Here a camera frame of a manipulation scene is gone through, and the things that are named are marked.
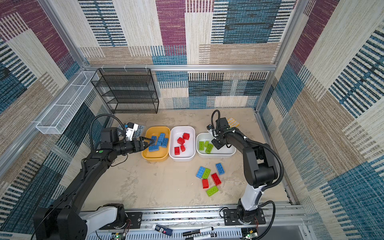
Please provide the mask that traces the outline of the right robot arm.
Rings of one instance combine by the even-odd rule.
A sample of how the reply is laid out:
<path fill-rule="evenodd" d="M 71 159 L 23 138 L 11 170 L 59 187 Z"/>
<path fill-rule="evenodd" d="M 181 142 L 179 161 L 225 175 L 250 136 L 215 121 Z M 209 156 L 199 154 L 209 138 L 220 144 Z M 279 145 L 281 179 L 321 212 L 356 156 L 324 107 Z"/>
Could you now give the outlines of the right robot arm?
<path fill-rule="evenodd" d="M 241 224 L 249 224 L 262 207 L 260 200 L 264 192 L 282 181 L 282 160 L 268 144 L 251 140 L 238 128 L 230 127 L 219 110 L 212 113 L 207 129 L 213 136 L 212 144 L 217 150 L 224 146 L 235 147 L 243 155 L 243 170 L 248 185 L 238 202 L 237 214 Z"/>

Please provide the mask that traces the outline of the red lego brick tall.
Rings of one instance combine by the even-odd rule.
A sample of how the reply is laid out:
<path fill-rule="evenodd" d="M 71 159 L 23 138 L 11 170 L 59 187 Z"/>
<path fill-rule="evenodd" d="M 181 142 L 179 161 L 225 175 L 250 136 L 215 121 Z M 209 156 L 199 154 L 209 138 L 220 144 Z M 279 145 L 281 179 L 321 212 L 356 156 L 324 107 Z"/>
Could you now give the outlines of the red lego brick tall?
<path fill-rule="evenodd" d="M 189 139 L 190 139 L 190 134 L 188 134 L 188 133 L 184 133 L 184 134 L 183 134 L 183 139 L 184 139 L 184 140 L 189 140 Z"/>

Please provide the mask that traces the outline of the light blue lego plate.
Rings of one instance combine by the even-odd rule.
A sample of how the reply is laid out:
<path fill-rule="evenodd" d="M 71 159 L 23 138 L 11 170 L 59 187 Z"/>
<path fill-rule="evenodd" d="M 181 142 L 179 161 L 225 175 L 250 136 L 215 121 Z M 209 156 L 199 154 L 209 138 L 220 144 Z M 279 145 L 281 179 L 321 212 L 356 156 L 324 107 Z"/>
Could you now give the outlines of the light blue lego plate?
<path fill-rule="evenodd" d="M 206 168 L 204 168 L 204 167 L 199 167 L 198 172 L 197 172 L 197 174 L 196 174 L 196 177 L 199 178 L 199 179 L 202 179 L 205 170 L 206 170 Z"/>

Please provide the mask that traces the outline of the large red lego brick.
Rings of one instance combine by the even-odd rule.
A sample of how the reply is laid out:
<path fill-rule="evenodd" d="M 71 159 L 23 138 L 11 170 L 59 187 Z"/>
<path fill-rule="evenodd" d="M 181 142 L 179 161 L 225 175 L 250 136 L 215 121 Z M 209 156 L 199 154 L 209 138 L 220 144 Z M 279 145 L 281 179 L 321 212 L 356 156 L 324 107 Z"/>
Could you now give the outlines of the large red lego brick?
<path fill-rule="evenodd" d="M 186 142 L 186 140 L 184 140 L 183 138 L 178 138 L 178 140 L 177 140 L 177 143 L 178 143 L 179 145 L 184 145 L 185 142 Z"/>

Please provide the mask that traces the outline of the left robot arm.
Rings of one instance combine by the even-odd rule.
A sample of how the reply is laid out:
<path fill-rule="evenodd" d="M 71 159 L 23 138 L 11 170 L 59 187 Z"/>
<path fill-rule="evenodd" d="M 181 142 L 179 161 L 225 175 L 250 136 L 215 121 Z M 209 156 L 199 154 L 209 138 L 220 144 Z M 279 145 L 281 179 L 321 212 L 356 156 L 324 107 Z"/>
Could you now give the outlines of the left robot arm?
<path fill-rule="evenodd" d="M 89 193 L 99 178 L 112 166 L 118 156 L 142 152 L 155 144 L 145 137 L 135 138 L 137 129 L 128 124 L 131 133 L 121 124 L 120 128 L 105 128 L 98 144 L 91 142 L 91 152 L 81 161 L 81 170 L 67 189 L 48 208 L 36 211 L 32 239 L 85 240 L 91 233 L 111 225 L 126 229 L 128 217 L 122 204 L 107 204 L 95 212 L 81 217 L 80 212 Z"/>

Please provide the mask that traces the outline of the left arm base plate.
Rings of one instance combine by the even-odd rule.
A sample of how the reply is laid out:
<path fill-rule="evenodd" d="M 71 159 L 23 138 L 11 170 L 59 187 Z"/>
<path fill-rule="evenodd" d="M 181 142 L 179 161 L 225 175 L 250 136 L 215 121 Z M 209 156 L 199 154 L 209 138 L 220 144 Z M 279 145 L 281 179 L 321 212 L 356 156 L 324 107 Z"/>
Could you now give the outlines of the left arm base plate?
<path fill-rule="evenodd" d="M 100 230 L 128 230 L 139 229 L 142 222 L 142 212 L 125 212 L 118 211 L 117 219 L 100 228 Z"/>

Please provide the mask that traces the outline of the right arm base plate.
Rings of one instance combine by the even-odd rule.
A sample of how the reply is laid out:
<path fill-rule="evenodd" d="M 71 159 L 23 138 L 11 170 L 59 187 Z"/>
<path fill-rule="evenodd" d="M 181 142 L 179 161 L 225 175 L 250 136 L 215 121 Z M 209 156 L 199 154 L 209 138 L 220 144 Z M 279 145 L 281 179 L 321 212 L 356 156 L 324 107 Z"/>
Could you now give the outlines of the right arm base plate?
<path fill-rule="evenodd" d="M 226 226 L 266 224 L 265 214 L 261 208 L 244 213 L 236 209 L 225 209 L 223 214 Z"/>

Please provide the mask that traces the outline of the green lego plate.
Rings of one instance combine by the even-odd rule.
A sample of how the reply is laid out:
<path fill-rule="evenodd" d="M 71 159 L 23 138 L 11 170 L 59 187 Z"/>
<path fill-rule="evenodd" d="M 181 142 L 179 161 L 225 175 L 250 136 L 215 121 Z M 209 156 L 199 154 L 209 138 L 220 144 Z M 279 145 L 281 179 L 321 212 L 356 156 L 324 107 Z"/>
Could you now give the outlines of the green lego plate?
<path fill-rule="evenodd" d="M 206 149 L 205 149 L 205 153 L 206 154 L 211 154 L 212 153 L 212 150 L 213 150 L 213 147 L 214 145 L 213 144 L 208 144 Z"/>
<path fill-rule="evenodd" d="M 211 197 L 218 192 L 219 192 L 219 189 L 217 186 L 213 186 L 212 188 L 209 188 L 208 190 L 206 190 L 208 197 Z"/>
<path fill-rule="evenodd" d="M 199 141 L 199 150 L 204 151 L 205 150 L 205 142 Z"/>

